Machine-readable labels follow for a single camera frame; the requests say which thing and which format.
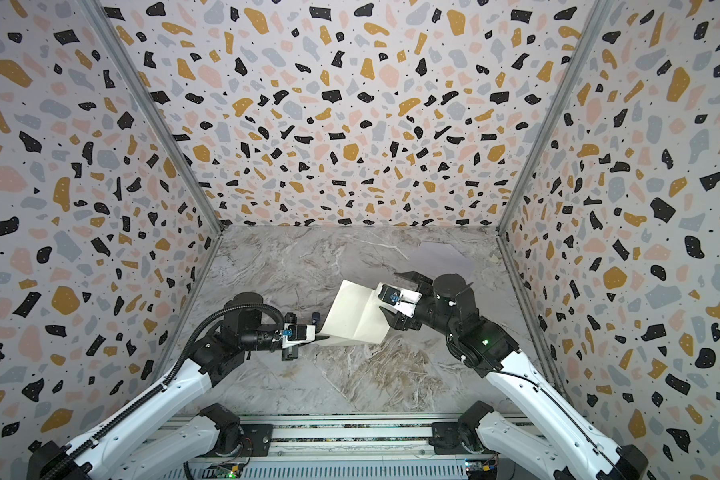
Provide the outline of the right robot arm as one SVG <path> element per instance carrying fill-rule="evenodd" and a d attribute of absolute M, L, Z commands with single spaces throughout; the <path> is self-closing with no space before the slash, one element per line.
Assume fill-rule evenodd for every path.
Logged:
<path fill-rule="evenodd" d="M 465 449 L 496 452 L 539 479 L 640 479 L 646 474 L 645 454 L 634 445 L 619 445 L 571 406 L 514 338 L 480 313 L 462 276 L 400 276 L 417 286 L 381 286 L 380 310 L 389 327 L 427 326 L 443 334 L 449 353 L 506 395 L 540 432 L 532 435 L 477 402 L 458 421 Z"/>

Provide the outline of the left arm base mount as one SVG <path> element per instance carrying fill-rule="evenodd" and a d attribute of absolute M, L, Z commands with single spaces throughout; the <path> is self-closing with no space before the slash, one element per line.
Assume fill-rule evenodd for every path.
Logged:
<path fill-rule="evenodd" d="M 195 456 L 257 458 L 268 455 L 273 431 L 272 424 L 245 423 L 215 403 L 194 416 L 181 429 L 179 438 Z"/>

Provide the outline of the pale lilac envelope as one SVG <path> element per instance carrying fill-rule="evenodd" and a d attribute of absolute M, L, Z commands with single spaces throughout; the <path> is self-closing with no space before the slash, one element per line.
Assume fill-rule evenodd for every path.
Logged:
<path fill-rule="evenodd" d="M 415 271 L 432 279 L 451 273 L 471 279 L 474 272 L 474 262 L 450 243 L 422 242 L 406 249 L 404 256 L 398 272 Z"/>

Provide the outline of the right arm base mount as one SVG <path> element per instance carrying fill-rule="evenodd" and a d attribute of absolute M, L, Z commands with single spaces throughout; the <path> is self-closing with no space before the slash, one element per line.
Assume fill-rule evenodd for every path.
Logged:
<path fill-rule="evenodd" d="M 483 401 L 475 402 L 455 421 L 435 422 L 428 443 L 438 455 L 445 454 L 494 454 L 478 434 L 480 422 L 488 416 L 490 420 L 503 421 L 505 418 L 492 406 Z"/>

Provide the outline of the beige decorated letter paper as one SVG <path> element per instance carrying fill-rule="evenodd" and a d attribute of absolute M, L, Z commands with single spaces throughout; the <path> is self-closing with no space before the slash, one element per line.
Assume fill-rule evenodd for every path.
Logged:
<path fill-rule="evenodd" d="M 381 312 L 378 298 L 382 284 L 375 289 L 343 280 L 320 334 L 327 339 L 318 341 L 321 346 L 354 346 L 380 344 L 389 326 Z"/>

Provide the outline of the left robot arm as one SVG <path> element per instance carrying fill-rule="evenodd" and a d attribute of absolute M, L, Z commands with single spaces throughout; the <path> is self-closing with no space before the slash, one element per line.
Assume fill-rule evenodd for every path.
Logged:
<path fill-rule="evenodd" d="M 254 352 L 281 352 L 285 361 L 298 350 L 324 339 L 322 319 L 313 313 L 300 323 L 262 296 L 245 292 L 210 314 L 193 330 L 178 359 L 146 391 L 82 435 L 59 445 L 35 448 L 29 479 L 124 479 L 155 474 L 174 464 L 187 467 L 192 458 L 209 454 L 221 459 L 252 456 L 238 415 L 213 404 L 184 429 L 150 447 L 143 444 L 179 410 L 210 391 Z"/>

